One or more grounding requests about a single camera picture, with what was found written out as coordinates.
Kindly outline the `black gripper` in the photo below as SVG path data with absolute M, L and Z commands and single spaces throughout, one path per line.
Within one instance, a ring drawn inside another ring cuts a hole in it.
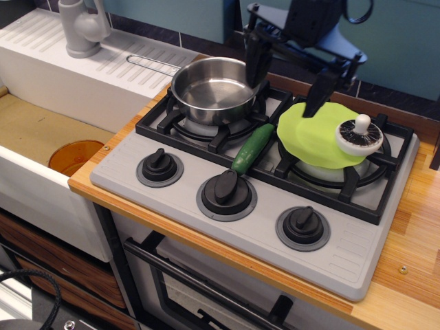
M 364 53 L 340 32 L 339 23 L 362 24 L 352 17 L 348 1 L 292 1 L 288 9 L 261 3 L 247 7 L 245 77 L 251 88 L 266 77 L 273 55 L 315 72 L 307 94 L 304 118 L 312 118 L 335 90 L 348 89 Z

